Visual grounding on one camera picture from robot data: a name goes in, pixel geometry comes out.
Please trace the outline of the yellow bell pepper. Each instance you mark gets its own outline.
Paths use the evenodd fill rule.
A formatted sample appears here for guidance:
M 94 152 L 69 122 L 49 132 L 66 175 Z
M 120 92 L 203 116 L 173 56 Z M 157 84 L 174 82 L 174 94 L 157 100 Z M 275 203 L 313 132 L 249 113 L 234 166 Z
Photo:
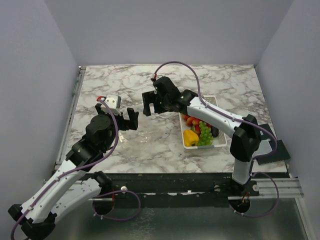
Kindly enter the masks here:
M 195 147 L 198 145 L 199 136 L 191 129 L 187 129 L 183 132 L 183 142 L 186 147 Z

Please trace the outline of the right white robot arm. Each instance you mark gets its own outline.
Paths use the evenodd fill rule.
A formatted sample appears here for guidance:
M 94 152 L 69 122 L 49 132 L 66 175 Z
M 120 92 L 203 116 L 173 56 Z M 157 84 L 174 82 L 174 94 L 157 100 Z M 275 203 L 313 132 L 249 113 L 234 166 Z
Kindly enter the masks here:
M 176 112 L 209 123 L 231 138 L 230 153 L 234 157 L 234 169 L 229 189 L 240 196 L 248 189 L 252 160 L 272 151 L 270 143 L 262 139 L 261 128 L 253 115 L 243 117 L 223 110 L 191 90 L 179 91 L 168 77 L 153 82 L 154 90 L 144 92 L 143 114 L 151 115 L 150 104 L 156 114 Z

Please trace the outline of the clear zip top bag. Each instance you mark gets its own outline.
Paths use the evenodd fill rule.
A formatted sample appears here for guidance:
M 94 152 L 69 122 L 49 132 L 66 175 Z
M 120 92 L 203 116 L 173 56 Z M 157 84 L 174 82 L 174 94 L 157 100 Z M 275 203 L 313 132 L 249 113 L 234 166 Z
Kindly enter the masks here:
M 126 143 L 146 143 L 152 137 L 152 132 L 147 128 L 139 128 L 138 130 L 127 130 L 119 132 L 119 142 Z

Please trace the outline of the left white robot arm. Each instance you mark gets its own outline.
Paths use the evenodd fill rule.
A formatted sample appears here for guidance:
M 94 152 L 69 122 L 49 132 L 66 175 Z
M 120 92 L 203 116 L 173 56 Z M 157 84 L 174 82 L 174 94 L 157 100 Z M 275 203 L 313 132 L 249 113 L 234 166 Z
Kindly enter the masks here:
M 114 190 L 112 180 L 102 171 L 92 174 L 79 188 L 70 190 L 97 163 L 114 151 L 119 131 L 137 130 L 139 113 L 127 108 L 123 113 L 106 104 L 95 105 L 97 115 L 85 128 L 85 134 L 67 153 L 59 169 L 28 201 L 13 204 L 8 213 L 28 240 L 44 240 L 68 212 L 94 197 L 106 197 Z

